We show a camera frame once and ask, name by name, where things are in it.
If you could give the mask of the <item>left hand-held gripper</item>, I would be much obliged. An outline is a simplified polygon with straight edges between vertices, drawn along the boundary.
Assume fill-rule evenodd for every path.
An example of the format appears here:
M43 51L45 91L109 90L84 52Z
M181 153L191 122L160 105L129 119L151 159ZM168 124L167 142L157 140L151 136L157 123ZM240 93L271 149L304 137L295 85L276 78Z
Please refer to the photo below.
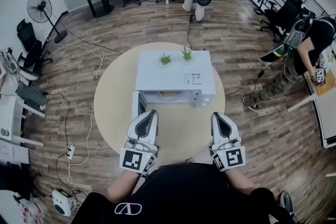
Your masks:
M119 165L125 170L147 174L155 164L159 147L155 145L159 115L156 110L140 114L129 125L125 145L120 149Z

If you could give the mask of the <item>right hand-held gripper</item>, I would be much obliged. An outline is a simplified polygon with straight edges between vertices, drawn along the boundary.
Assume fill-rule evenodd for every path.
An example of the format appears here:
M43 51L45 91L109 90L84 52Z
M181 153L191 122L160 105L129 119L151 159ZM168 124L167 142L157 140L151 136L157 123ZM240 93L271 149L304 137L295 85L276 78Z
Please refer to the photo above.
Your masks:
M246 164L245 147L238 137L237 125L226 115L214 112L211 117L213 145L209 147L220 172Z

